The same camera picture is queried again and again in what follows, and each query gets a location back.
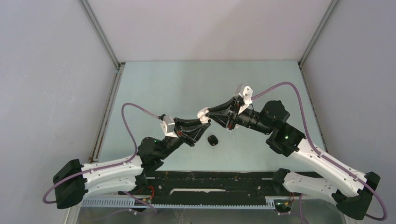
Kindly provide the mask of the white case with black window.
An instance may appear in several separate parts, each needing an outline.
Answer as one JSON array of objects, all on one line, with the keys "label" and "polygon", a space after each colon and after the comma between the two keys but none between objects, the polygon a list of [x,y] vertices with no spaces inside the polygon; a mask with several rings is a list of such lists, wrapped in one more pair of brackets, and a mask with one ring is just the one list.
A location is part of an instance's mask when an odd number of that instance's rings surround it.
[{"label": "white case with black window", "polygon": [[203,109],[199,110],[197,113],[197,117],[201,124],[207,124],[211,122],[211,119],[206,116],[206,114],[209,112],[208,107],[204,107]]}]

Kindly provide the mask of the black earbud charging case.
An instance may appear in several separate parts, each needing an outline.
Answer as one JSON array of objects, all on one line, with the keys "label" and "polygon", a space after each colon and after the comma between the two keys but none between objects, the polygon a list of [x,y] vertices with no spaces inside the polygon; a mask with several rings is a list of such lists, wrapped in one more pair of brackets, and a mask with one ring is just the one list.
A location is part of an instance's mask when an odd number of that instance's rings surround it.
[{"label": "black earbud charging case", "polygon": [[207,141],[211,146],[216,146],[219,143],[219,140],[215,135],[208,136]]}]

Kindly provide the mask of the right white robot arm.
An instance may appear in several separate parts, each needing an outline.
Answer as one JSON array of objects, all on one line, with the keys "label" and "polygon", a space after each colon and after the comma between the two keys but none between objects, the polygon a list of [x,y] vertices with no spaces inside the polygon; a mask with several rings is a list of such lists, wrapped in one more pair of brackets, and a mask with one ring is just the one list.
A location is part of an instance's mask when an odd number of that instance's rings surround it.
[{"label": "right white robot arm", "polygon": [[289,116],[279,100],[267,102],[257,112],[250,110],[240,98],[198,112],[203,123],[214,121],[229,130],[243,126],[267,134],[266,143],[274,152],[299,160],[320,175],[318,179],[311,178],[281,168],[271,183],[277,195],[288,191],[311,195],[334,204],[350,218],[363,220],[380,181],[379,175],[363,173],[335,159],[313,144],[305,133],[288,124]]}]

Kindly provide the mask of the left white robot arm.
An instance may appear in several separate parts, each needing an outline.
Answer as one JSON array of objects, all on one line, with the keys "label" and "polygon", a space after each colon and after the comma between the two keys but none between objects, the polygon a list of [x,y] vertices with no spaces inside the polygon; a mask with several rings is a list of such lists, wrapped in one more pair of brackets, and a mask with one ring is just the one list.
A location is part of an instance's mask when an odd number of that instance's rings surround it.
[{"label": "left white robot arm", "polygon": [[91,164],[82,164],[79,159],[68,161],[53,176],[57,208],[75,206],[88,196],[119,191],[143,194],[148,188],[146,175],[161,167],[183,144],[195,146],[210,125],[210,120],[165,116],[161,122],[165,137],[145,137],[130,156]]}]

